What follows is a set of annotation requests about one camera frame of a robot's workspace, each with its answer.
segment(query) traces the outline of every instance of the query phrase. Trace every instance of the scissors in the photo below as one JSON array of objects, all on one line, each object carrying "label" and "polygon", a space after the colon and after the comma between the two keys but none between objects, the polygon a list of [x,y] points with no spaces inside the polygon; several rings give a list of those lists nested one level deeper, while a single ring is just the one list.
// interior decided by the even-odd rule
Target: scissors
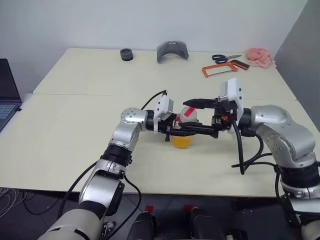
[{"label": "scissors", "polygon": [[215,61],[216,64],[223,64],[228,62],[229,59],[235,59],[241,57],[241,55],[232,55],[232,56],[225,56],[222,54],[212,55],[212,60]]}]

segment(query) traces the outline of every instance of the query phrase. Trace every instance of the laptop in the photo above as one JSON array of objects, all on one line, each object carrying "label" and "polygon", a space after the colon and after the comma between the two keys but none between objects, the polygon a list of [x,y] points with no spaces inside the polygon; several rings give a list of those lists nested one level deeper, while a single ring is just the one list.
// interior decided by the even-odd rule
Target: laptop
[{"label": "laptop", "polygon": [[8,60],[0,58],[0,132],[12,116],[21,111],[21,98]]}]

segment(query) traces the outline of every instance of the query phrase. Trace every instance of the laptop keyboard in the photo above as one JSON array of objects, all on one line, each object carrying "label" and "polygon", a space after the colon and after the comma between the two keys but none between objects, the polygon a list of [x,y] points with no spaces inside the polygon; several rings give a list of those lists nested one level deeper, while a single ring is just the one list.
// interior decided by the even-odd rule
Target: laptop keyboard
[{"label": "laptop keyboard", "polygon": [[11,113],[12,109],[14,109],[16,105],[12,104],[0,104],[0,119],[6,119],[8,115]]}]

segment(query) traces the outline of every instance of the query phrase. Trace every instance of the pink cloth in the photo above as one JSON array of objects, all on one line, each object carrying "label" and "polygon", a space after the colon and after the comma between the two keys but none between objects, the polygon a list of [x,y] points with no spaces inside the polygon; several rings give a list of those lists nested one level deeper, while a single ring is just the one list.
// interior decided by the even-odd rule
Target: pink cloth
[{"label": "pink cloth", "polygon": [[268,68],[276,67],[276,62],[271,53],[264,48],[250,48],[247,52],[249,63],[254,67]]}]

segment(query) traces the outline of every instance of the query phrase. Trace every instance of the blue scissors handle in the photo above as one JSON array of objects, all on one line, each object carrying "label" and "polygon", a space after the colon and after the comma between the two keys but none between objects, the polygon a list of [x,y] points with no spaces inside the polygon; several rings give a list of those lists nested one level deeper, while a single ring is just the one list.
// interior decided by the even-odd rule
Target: blue scissors handle
[{"label": "blue scissors handle", "polygon": [[222,54],[212,55],[212,60],[215,61],[216,64],[223,64],[228,61],[228,58]]}]

